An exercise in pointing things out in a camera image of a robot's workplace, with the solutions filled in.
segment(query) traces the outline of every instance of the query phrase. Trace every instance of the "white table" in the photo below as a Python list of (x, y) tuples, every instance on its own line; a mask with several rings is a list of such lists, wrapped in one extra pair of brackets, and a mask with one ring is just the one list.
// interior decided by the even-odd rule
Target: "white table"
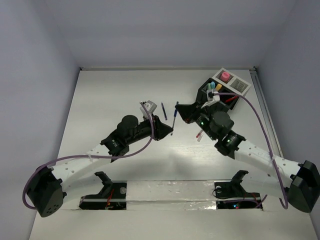
[[(151, 100), (158, 104), (155, 114), (171, 126), (176, 101), (193, 103), (199, 86), (216, 71), (81, 71), (59, 156), (84, 153), (96, 146), (125, 115), (135, 115), (142, 120), (140, 101)], [(231, 71), (252, 83), (248, 70)], [(262, 116), (253, 86), (246, 97)], [(164, 120), (161, 102), (164, 103), (168, 121)], [(239, 101), (230, 116), (235, 122), (235, 132), (267, 149), (259, 123), (243, 100)], [(177, 117), (173, 136), (154, 141), (139, 155), (119, 159), (98, 170), (105, 171), (114, 181), (225, 180), (231, 179), (238, 170), (248, 170), (246, 178), (268, 181), (265, 173), (222, 156), (207, 136), (197, 142), (199, 130), (196, 124), (187, 125)], [(130, 153), (146, 142), (147, 139), (144, 139), (131, 145)], [(309, 214), (293, 207), (284, 210), (274, 197), (269, 197), (263, 206), (264, 211), (60, 209), (47, 218), (37, 215), (30, 239), (317, 239)]]

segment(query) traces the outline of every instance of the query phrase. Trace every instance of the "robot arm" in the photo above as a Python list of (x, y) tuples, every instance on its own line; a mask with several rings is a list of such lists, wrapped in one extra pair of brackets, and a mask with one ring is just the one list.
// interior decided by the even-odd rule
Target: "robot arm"
[[(249, 172), (238, 171), (231, 181), (216, 182), (216, 197), (221, 199), (241, 197), (239, 193), (261, 192), (275, 197), (283, 197), (278, 182), (278, 174), (270, 154), (257, 147), (243, 136), (232, 131), (234, 122), (223, 111), (217, 111), (215, 103), (219, 96), (211, 97), (210, 102), (191, 105), (177, 104), (175, 108), (187, 123), (196, 123), (210, 139), (217, 140), (214, 145), (224, 156), (247, 163), (265, 172), (266, 178), (273, 178), (272, 184), (250, 181), (245, 177)], [(317, 167), (309, 161), (303, 164), (273, 156), (282, 179), (288, 202), (296, 209), (310, 213), (320, 195), (320, 175)]]
[(173, 131), (170, 126), (162, 123), (158, 116), (153, 115), (157, 105), (151, 101), (144, 102), (143, 105), (144, 108), (141, 108), (141, 111), (144, 121), (139, 123), (135, 116), (125, 116), (116, 130), (87, 153), (88, 157), (86, 155), (82, 158), (77, 157), (51, 168), (42, 167), (34, 175), (26, 186), (26, 194), (42, 217), (52, 215), (68, 200), (96, 194), (96, 189), (91, 186), (93, 181), (99, 179), (102, 183), (101, 190), (96, 195), (101, 198), (108, 197), (111, 194), (113, 182), (104, 172), (95, 172), (95, 169), (124, 156), (129, 151), (130, 144), (152, 137), (148, 115), (152, 118), (154, 140), (159, 141)]

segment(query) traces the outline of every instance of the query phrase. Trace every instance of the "red wire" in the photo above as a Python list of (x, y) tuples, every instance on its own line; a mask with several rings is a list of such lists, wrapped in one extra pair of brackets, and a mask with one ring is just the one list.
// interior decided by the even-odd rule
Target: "red wire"
[(110, 205), (110, 199), (112, 198), (112, 194), (114, 194), (114, 190), (115, 190), (115, 189), (112, 189), (112, 190), (111, 190), (110, 196), (109, 196), (108, 199), (106, 200), (106, 206), (107, 206), (107, 207)]
[(229, 103), (229, 102), (231, 102), (232, 100), (234, 100), (236, 98), (238, 98), (238, 96), (233, 96), (233, 97), (227, 99), (224, 103)]
[(256, 198), (256, 195), (255, 195), (253, 192), (251, 193), (251, 195), (254, 197), (254, 200), (255, 200), (256, 202), (258, 202), (258, 201), (257, 201), (257, 198)]

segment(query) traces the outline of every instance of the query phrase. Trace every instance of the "screw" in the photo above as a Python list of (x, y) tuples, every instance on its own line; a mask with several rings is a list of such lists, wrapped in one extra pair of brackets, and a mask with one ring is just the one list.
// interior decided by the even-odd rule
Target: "screw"
[(126, 194), (126, 192), (127, 192), (127, 189), (124, 186), (120, 188), (121, 194)]

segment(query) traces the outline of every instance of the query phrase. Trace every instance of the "pen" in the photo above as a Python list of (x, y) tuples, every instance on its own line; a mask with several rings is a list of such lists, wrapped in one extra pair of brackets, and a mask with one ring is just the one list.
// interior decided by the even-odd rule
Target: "pen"
[(161, 107), (162, 107), (162, 110), (163, 110), (164, 119), (167, 121), (168, 118), (167, 118), (167, 114), (166, 114), (166, 110), (165, 110), (165, 106), (164, 106), (163, 102), (161, 102)]
[(175, 109), (174, 110), (174, 114), (173, 114), (173, 124), (172, 124), (172, 128), (174, 128), (175, 127), (175, 122), (176, 122), (176, 116), (177, 116), (177, 112), (178, 112), (178, 110), (177, 109)]

